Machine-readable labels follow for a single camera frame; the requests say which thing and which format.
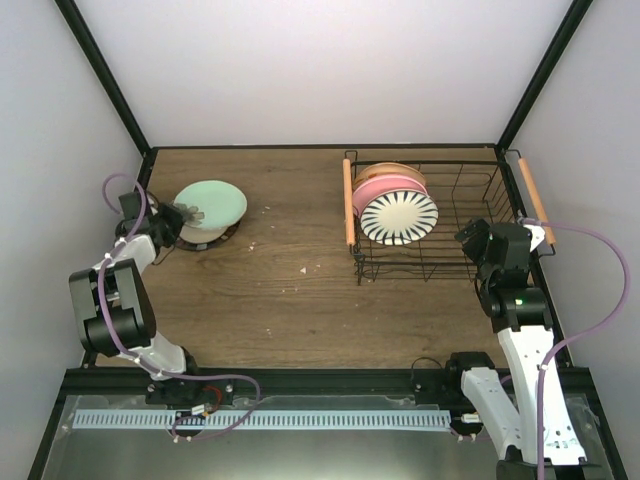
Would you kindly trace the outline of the pink plate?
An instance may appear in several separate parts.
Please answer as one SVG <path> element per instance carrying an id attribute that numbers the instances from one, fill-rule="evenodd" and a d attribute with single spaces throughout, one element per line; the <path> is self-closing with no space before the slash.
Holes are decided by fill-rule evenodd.
<path id="1" fill-rule="evenodd" d="M 354 213 L 362 214 L 364 208 L 374 199 L 395 190 L 417 191 L 426 194 L 426 187 L 419 181 L 403 174 L 386 174 L 365 180 L 352 195 Z"/>

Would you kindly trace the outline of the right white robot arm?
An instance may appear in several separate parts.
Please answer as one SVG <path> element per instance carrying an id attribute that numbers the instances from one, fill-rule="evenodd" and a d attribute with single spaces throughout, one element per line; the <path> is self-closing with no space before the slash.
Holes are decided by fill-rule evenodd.
<path id="1" fill-rule="evenodd" d="M 545 293 L 529 281 L 543 228 L 470 221 L 455 236 L 475 265 L 474 288 L 505 354 L 514 393 L 507 394 L 490 357 L 458 352 L 447 362 L 447 396 L 470 401 L 498 455 L 499 479 L 596 479 L 566 407 Z"/>

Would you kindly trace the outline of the beige orange rimmed plate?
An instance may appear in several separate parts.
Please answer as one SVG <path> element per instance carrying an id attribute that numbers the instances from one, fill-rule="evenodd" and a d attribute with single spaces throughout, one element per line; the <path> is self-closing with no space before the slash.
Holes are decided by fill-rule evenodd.
<path id="1" fill-rule="evenodd" d="M 363 182 L 374 177 L 390 174 L 404 175 L 418 181 L 423 186 L 426 185 L 426 177 L 416 168 L 396 162 L 381 162 L 367 166 L 357 174 L 353 181 L 353 187 L 357 187 Z"/>

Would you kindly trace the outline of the white blue striped plate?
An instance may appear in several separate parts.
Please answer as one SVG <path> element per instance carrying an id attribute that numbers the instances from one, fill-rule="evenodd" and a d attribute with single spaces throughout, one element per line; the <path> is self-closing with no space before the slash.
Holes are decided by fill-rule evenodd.
<path id="1" fill-rule="evenodd" d="M 434 200 L 419 191 L 396 190 L 372 200 L 360 216 L 360 228 L 371 241 L 404 246 L 430 234 L 439 219 Z"/>

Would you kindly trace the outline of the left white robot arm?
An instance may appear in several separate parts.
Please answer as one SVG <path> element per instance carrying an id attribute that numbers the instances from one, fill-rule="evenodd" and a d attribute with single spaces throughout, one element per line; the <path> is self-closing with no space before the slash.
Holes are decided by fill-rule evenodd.
<path id="1" fill-rule="evenodd" d="M 170 379 L 170 393 L 181 403 L 194 403 L 205 381 L 194 357 L 159 332 L 142 279 L 161 251 L 177 243 L 182 214 L 138 192 L 120 196 L 119 202 L 123 220 L 114 247 L 97 264 L 69 277 L 81 344 L 89 354 L 136 364 L 154 381 Z"/>

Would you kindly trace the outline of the brown rimmed cream plate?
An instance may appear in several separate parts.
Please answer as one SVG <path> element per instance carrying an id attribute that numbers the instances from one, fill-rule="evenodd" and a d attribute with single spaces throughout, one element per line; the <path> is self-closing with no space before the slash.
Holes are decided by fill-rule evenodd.
<path id="1" fill-rule="evenodd" d="M 200 229 L 184 226 L 176 240 L 176 247 L 185 251 L 206 251 L 217 248 L 228 241 L 238 230 L 241 222 L 238 221 L 221 229 Z"/>

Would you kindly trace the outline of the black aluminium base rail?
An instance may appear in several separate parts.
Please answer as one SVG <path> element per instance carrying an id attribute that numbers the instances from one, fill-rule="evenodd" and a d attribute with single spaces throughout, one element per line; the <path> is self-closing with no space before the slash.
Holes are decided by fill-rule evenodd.
<path id="1" fill-rule="evenodd" d="M 262 398 L 274 396 L 374 396 L 413 397 L 419 405 L 469 409 L 471 403 L 442 369 L 237 369 L 260 385 Z M 237 398 L 255 397 L 254 387 L 243 380 L 154 383 L 141 369 L 95 367 L 66 372 L 59 396 L 143 395 L 151 404 L 191 406 L 217 398 L 228 405 Z"/>

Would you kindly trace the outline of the mint green floral plate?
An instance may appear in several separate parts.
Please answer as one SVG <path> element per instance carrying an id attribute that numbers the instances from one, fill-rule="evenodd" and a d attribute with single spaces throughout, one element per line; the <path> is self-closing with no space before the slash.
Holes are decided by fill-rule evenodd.
<path id="1" fill-rule="evenodd" d="M 173 202 L 196 205 L 205 214 L 201 224 L 184 226 L 221 229 L 240 221 L 247 211 L 245 194 L 235 185 L 220 180 L 203 180 L 181 190 Z"/>

